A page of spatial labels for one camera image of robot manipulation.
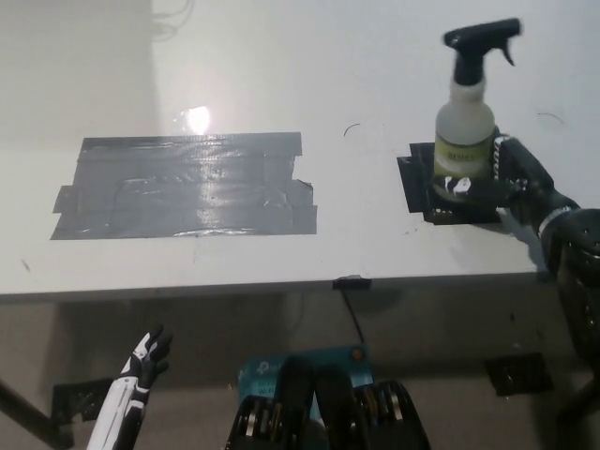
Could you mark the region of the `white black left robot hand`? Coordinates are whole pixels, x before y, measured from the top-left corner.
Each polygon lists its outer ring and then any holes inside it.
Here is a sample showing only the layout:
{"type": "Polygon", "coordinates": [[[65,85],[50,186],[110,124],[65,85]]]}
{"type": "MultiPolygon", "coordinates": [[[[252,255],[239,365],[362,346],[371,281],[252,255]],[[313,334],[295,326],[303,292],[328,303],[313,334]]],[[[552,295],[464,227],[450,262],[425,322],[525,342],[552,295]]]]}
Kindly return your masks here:
{"type": "Polygon", "coordinates": [[[146,333],[112,382],[97,417],[88,450],[132,450],[150,392],[169,363],[173,334],[163,327],[146,333]]]}

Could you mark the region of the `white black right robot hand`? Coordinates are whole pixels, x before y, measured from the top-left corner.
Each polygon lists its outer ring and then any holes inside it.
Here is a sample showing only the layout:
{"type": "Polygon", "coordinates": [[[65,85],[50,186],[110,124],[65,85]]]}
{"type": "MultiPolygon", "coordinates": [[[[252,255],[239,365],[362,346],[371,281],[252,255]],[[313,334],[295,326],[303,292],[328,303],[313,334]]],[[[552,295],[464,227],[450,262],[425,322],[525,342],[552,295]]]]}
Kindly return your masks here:
{"type": "Polygon", "coordinates": [[[555,188],[545,167],[516,137],[496,132],[489,164],[489,178],[436,174],[432,185],[458,203],[508,208],[519,224],[539,235],[581,224],[581,207],[555,188]]]}

